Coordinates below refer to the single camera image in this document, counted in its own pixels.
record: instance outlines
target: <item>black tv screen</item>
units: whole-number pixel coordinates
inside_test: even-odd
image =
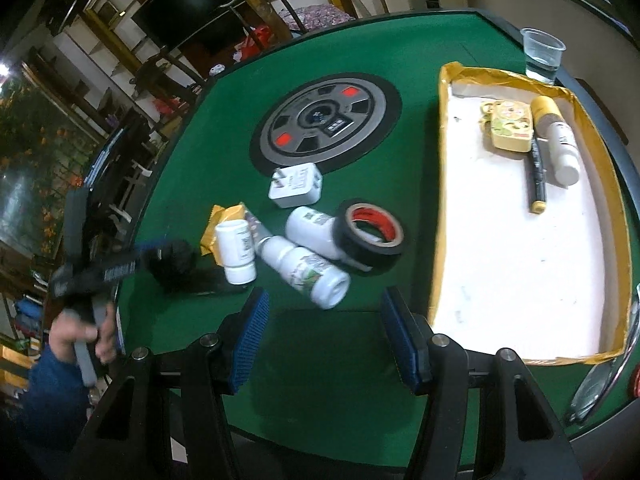
[[[222,12],[218,7],[228,1],[147,0],[133,15],[133,20],[157,46],[172,50],[219,16]],[[223,48],[242,36],[242,26],[231,12],[227,12],[215,20],[211,31],[207,32],[207,37],[211,36],[207,46]]]

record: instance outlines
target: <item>green felt surface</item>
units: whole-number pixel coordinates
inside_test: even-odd
[[[242,201],[275,234],[289,210],[267,197],[269,179],[254,169],[248,144],[255,125],[281,96],[325,75],[367,72],[398,88],[402,115],[372,152],[324,176],[316,207],[331,213],[356,196],[395,212],[410,243],[389,272],[353,276],[350,291],[323,312],[261,262],[257,285],[271,295],[271,319],[248,383],[225,397],[229,422],[293,449],[340,460],[406,465],[425,399],[399,381],[377,314],[384,286],[396,284],[414,308],[426,307],[438,208],[440,67],[450,61],[524,72],[520,48],[474,14],[441,14],[367,23],[272,53],[223,77],[204,99],[168,161],[140,224],[137,240],[162,235],[198,245],[210,208]],[[634,282],[638,233],[632,230]],[[168,298],[143,274],[122,285],[118,306],[127,349],[183,348],[215,330],[246,295]],[[571,337],[570,328],[567,337]],[[634,363],[640,358],[636,352]],[[532,371],[562,415],[589,367]],[[626,399],[629,366],[592,423]],[[470,394],[462,463],[474,459],[478,396]]]

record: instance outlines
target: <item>screw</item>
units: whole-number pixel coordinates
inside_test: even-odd
[[[431,342],[433,342],[434,345],[445,347],[449,345],[451,341],[444,334],[436,334],[431,338]]]
[[[218,334],[205,334],[200,338],[200,344],[206,348],[217,346],[220,343],[220,336]]]
[[[511,348],[503,348],[500,350],[500,357],[505,361],[515,361],[516,360],[516,352],[511,350]]]
[[[136,361],[142,361],[146,356],[149,355],[149,349],[146,347],[136,348],[133,352],[131,352],[131,357],[133,357]]]

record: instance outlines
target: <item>plastic cup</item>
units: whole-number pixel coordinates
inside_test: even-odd
[[[535,28],[521,31],[527,77],[543,83],[553,84],[560,67],[564,43],[555,36]]]

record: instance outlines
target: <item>water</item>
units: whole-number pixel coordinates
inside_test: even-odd
[[[525,65],[527,77],[548,84],[553,84],[556,81],[558,66],[549,65],[546,60],[532,57],[529,54],[525,54]]]

